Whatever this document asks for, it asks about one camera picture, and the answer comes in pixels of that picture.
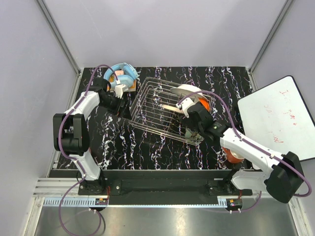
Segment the orange and white bowl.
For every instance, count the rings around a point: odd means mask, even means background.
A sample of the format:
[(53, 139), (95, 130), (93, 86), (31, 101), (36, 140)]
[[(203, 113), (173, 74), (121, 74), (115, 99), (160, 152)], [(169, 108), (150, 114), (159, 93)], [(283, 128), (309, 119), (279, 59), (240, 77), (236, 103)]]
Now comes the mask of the orange and white bowl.
[(205, 98), (199, 98), (200, 103), (205, 107), (205, 109), (209, 112), (210, 111), (210, 103)]

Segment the green ceramic bowl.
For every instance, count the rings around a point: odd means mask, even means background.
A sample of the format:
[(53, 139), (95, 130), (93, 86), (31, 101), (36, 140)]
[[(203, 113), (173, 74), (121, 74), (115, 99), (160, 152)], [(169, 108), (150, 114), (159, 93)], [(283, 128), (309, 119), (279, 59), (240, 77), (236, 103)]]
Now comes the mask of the green ceramic bowl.
[(196, 131), (192, 131), (189, 128), (186, 128), (185, 138), (194, 142), (202, 142), (204, 138)]

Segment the wire dish rack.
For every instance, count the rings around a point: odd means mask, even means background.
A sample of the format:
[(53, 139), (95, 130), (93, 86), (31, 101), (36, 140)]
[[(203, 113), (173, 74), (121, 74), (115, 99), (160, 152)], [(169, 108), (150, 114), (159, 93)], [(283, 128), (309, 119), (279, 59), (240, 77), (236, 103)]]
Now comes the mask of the wire dish rack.
[(181, 125), (180, 117), (184, 114), (163, 109), (163, 104), (176, 107), (182, 99), (170, 92), (181, 84), (148, 77), (141, 85), (131, 107), (131, 125), (133, 127), (163, 135), (191, 145), (194, 142), (185, 138), (186, 128)]

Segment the pink and cream plate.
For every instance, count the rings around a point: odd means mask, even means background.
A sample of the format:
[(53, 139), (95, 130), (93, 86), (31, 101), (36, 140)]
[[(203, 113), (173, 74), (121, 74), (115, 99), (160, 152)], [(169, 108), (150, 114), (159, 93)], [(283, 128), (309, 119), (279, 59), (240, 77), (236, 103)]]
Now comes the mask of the pink and cream plate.
[(170, 111), (173, 111), (173, 112), (177, 112), (177, 113), (180, 113), (180, 114), (183, 114), (184, 112), (182, 110), (180, 110), (179, 108), (177, 107), (173, 107), (173, 106), (169, 106), (169, 105), (166, 105), (166, 104), (163, 104), (161, 106), (163, 109), (167, 109), (167, 110), (170, 110)]

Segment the white paper plate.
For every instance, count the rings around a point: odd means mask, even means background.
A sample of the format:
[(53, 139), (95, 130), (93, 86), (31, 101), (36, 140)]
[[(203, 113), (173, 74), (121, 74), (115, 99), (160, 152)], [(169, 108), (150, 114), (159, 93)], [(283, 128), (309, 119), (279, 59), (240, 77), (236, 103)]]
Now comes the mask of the white paper plate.
[(190, 95), (189, 97), (190, 98), (205, 98), (203, 96), (203, 94), (201, 93), (201, 89), (196, 87), (196, 86), (192, 86), (192, 85), (188, 85), (188, 84), (182, 84), (178, 87), (173, 87), (170, 89), (170, 92), (172, 94), (175, 94), (179, 97), (184, 97), (184, 96), (187, 96), (193, 92), (198, 92), (198, 93), (195, 93), (193, 95)]

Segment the orange ceramic mug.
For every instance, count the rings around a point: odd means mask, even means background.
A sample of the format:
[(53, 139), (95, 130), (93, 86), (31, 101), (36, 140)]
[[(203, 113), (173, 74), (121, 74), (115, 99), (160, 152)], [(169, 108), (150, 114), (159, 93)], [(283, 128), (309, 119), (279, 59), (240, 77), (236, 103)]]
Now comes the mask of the orange ceramic mug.
[(225, 152), (226, 159), (229, 163), (237, 164), (237, 163), (240, 163), (244, 160), (244, 158), (241, 155), (231, 151), (230, 149), (227, 149), (224, 147), (222, 147), (222, 149)]

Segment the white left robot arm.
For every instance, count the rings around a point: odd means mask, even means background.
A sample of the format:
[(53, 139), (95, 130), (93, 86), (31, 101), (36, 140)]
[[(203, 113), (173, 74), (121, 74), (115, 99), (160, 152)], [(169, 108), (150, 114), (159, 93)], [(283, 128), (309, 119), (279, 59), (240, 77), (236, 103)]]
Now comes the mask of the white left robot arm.
[(106, 190), (106, 182), (100, 179), (100, 167), (94, 161), (90, 148), (87, 118), (94, 108), (104, 107), (109, 113), (123, 116), (126, 100), (123, 98), (128, 85), (96, 78), (91, 87), (81, 93), (79, 99), (67, 111), (53, 116), (55, 150), (70, 159), (81, 172), (83, 180), (90, 181), (89, 189), (100, 195)]

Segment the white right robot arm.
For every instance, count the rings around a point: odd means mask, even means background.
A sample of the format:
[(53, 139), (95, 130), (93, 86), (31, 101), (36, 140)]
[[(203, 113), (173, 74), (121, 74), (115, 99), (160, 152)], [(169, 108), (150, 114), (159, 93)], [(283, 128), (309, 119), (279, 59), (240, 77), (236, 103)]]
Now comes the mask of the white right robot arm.
[(303, 183), (303, 170), (293, 152), (281, 154), (250, 140), (223, 121), (214, 120), (201, 102), (184, 101), (180, 121), (210, 144), (236, 153), (257, 166), (257, 170), (236, 169), (218, 181), (217, 190), (234, 195), (240, 190), (266, 191), (281, 203), (288, 203)]

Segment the wooden board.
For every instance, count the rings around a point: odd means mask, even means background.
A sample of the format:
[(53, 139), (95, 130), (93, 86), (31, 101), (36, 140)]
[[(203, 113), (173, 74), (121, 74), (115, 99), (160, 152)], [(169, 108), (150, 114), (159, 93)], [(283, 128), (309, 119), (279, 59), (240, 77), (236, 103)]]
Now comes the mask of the wooden board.
[(120, 79), (119, 83), (117, 83), (117, 81), (113, 81), (110, 83), (110, 85), (111, 85), (111, 90), (115, 90), (116, 86), (125, 85), (126, 87), (123, 89), (124, 92), (136, 91), (136, 81), (135, 80)]

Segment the blue headphones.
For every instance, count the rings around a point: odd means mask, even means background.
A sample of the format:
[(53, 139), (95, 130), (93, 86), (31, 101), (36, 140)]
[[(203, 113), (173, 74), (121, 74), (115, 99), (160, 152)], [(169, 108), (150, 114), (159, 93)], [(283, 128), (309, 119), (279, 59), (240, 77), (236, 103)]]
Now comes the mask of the blue headphones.
[[(123, 75), (116, 75), (116, 71), (122, 70)], [(126, 85), (128, 88), (132, 87), (136, 79), (139, 77), (136, 69), (128, 63), (119, 63), (108, 68), (103, 78), (107, 80), (111, 88), (117, 85)]]

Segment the small pink box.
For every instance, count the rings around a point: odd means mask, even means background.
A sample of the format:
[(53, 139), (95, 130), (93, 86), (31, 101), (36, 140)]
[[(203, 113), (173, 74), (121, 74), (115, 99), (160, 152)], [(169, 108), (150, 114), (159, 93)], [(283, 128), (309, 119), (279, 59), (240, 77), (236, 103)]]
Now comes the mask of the small pink box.
[(125, 72), (124, 72), (123, 70), (116, 70), (116, 71), (115, 71), (115, 74), (116, 74), (117, 76), (121, 76), (121, 75), (124, 75)]

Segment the white whiteboard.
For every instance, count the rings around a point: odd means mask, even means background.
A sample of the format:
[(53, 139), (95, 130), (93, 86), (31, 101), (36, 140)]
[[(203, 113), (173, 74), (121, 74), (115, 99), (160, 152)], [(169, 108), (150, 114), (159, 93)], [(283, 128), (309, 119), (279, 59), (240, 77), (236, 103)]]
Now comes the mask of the white whiteboard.
[(301, 161), (315, 157), (315, 122), (292, 76), (240, 99), (238, 108), (248, 138)]

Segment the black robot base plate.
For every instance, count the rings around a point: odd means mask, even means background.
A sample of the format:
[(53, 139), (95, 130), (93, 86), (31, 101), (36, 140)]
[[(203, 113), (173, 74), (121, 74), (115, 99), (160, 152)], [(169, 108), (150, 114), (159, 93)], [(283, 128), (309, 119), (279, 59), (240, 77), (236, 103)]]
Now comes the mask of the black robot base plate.
[(230, 182), (234, 170), (107, 170), (80, 184), (79, 195), (109, 194), (112, 205), (192, 207), (218, 204), (218, 197), (250, 196)]

